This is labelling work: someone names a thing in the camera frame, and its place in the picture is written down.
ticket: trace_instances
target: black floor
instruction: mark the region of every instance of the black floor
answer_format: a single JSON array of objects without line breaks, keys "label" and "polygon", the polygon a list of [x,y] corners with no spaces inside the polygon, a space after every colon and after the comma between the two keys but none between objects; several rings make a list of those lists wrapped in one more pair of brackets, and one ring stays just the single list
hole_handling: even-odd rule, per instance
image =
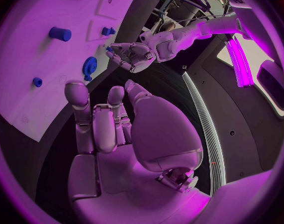
[{"label": "black floor", "polygon": [[[106,103],[110,88],[112,86],[124,86],[128,79],[139,83],[153,95],[160,96],[176,105],[194,125],[202,140],[204,150],[203,162],[195,170],[195,175],[199,177],[196,187],[202,192],[209,194],[210,174],[206,143],[199,117],[182,77],[161,63],[154,63],[138,74],[131,74],[122,68],[118,68],[92,91],[90,94],[92,106]],[[126,95],[123,101],[128,116],[133,121],[133,108]],[[76,155],[75,122],[74,117],[71,116],[55,139],[45,159],[36,193],[37,204],[63,224],[79,222],[71,209],[67,193],[69,169]]]}]

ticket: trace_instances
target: purple light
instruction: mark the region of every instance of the purple light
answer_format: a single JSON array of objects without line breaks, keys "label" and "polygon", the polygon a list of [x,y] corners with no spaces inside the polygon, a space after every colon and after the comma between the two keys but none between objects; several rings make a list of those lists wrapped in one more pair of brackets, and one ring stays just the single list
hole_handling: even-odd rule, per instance
[{"label": "purple light", "polygon": [[250,66],[249,66],[249,63],[248,63],[248,60],[246,59],[246,56],[245,56],[245,53],[237,39],[237,37],[235,37],[235,42],[236,42],[236,45],[242,55],[242,58],[243,58],[243,62],[245,64],[245,68],[247,70],[247,74],[248,74],[248,78],[249,78],[249,82],[250,82],[250,85],[252,86],[254,84],[254,81],[253,81],[253,76],[252,76],[252,72],[251,72],[251,69],[250,69]]},{"label": "purple light", "polygon": [[254,82],[248,61],[237,38],[228,41],[227,49],[233,63],[238,87],[253,85]]}]

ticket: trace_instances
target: robotic arm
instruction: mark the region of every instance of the robotic arm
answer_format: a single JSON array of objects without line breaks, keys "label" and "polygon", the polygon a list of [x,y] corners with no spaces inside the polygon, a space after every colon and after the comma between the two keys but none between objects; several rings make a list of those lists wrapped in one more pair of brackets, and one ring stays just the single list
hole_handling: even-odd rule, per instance
[{"label": "robotic arm", "polygon": [[189,48],[196,39],[207,39],[213,34],[241,33],[245,39],[251,39],[237,16],[222,16],[210,20],[199,19],[189,26],[163,31],[155,35],[146,31],[140,35],[142,43],[112,43],[113,49],[121,51],[121,57],[107,51],[107,56],[122,68],[138,73],[152,62],[164,62],[173,59],[181,50]]}]

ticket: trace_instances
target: blue object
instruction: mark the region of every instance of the blue object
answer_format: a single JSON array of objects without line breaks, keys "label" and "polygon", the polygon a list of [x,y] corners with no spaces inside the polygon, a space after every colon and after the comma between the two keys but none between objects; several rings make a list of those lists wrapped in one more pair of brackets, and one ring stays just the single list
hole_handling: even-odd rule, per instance
[{"label": "blue object", "polygon": [[42,80],[38,77],[35,77],[33,79],[33,84],[36,86],[36,87],[41,87],[42,86]]},{"label": "blue object", "polygon": [[116,31],[114,30],[114,28],[111,27],[111,29],[110,29],[110,31],[109,31],[109,34],[110,34],[110,35],[116,34]]},{"label": "blue object", "polygon": [[111,47],[109,47],[109,46],[106,48],[106,50],[107,50],[107,51],[110,51],[110,52],[114,52],[113,48],[111,48]]},{"label": "blue object", "polygon": [[71,38],[71,31],[67,29],[53,27],[49,32],[49,36],[61,41],[69,41]]},{"label": "blue object", "polygon": [[90,75],[97,69],[97,59],[93,56],[89,57],[83,65],[83,74],[85,75],[85,81],[91,81]]},{"label": "blue object", "polygon": [[103,29],[102,29],[102,35],[104,35],[104,36],[109,36],[110,35],[110,29],[109,28],[107,28],[107,27],[104,27]]}]

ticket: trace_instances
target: white robotic hand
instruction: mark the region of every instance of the white robotic hand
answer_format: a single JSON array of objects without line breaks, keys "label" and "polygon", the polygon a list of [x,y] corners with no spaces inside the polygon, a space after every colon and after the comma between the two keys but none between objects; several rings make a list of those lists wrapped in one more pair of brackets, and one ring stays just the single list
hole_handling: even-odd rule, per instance
[{"label": "white robotic hand", "polygon": [[156,59],[155,53],[143,43],[112,43],[113,49],[121,51],[121,57],[113,51],[107,51],[106,55],[112,61],[132,73],[145,70]]},{"label": "white robotic hand", "polygon": [[173,59],[181,50],[189,48],[196,39],[207,39],[212,34],[241,33],[245,39],[251,39],[237,16],[221,16],[210,20],[199,19],[189,26],[163,31],[155,35],[146,31],[140,35],[142,43],[112,43],[111,47],[121,50],[117,54],[107,51],[107,56],[124,69],[138,73],[152,62],[164,62]]}]

